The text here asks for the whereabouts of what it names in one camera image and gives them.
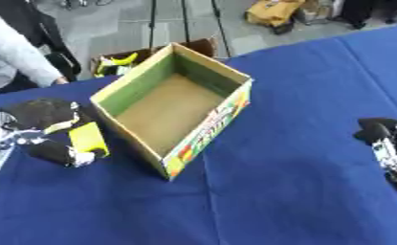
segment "colorful packaging print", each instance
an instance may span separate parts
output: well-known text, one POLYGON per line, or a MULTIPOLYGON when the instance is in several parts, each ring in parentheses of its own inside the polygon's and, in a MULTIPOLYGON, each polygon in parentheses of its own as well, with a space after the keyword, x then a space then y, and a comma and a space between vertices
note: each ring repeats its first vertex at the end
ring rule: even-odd
POLYGON ((243 84, 165 157, 170 178, 176 177, 250 103, 251 88, 251 81, 243 84))

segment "black bag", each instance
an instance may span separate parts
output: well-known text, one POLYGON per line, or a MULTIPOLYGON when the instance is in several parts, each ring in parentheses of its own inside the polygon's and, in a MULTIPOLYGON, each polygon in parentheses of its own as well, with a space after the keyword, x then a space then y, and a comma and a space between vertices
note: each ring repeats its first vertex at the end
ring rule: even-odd
POLYGON ((361 29, 370 18, 377 0, 345 0, 341 18, 350 23, 353 28, 361 29))

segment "chair leg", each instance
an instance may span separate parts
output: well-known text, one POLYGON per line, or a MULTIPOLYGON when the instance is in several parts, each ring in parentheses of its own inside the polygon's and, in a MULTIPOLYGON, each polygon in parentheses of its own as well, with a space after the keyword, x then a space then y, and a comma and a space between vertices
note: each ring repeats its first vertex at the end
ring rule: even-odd
POLYGON ((72 8, 72 1, 71 0, 62 0, 61 7, 66 8, 67 10, 70 10, 72 8))
POLYGON ((87 0, 79 0, 79 3, 82 7, 87 7, 88 6, 88 1, 87 0))

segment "yellow bag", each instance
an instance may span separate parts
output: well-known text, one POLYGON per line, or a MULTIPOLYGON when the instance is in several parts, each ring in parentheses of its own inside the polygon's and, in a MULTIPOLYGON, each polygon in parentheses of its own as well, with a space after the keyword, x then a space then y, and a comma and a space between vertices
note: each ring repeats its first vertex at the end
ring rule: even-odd
POLYGON ((305 0, 259 0, 246 11, 246 20, 252 24, 278 27, 288 22, 304 2, 305 0))

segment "yellow green object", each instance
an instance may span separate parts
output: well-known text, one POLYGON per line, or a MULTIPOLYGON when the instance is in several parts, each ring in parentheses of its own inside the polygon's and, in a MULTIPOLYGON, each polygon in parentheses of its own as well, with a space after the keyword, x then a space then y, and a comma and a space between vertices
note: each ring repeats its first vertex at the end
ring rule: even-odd
POLYGON ((89 122, 83 126, 77 127, 69 131, 70 140, 73 148, 80 153, 91 152, 95 149, 102 149, 104 157, 107 157, 110 152, 99 132, 99 127, 95 122, 89 122))
POLYGON ((136 58, 138 56, 139 56, 139 54, 137 54, 137 53, 134 53, 131 56, 128 56, 123 59, 115 59, 113 57, 108 59, 108 58, 105 58, 104 56, 101 56, 99 58, 99 67, 97 68, 97 71, 94 74, 94 77, 103 78, 105 76, 105 72, 108 67, 130 65, 134 62, 134 60, 136 60, 136 58))
POLYGON ((139 56, 139 54, 134 53, 131 56, 128 56, 123 59, 115 59, 115 58, 111 57, 110 60, 112 60, 113 64, 115 64, 115 65, 129 65, 132 62, 134 62, 134 60, 136 60, 136 58, 138 56, 139 56))

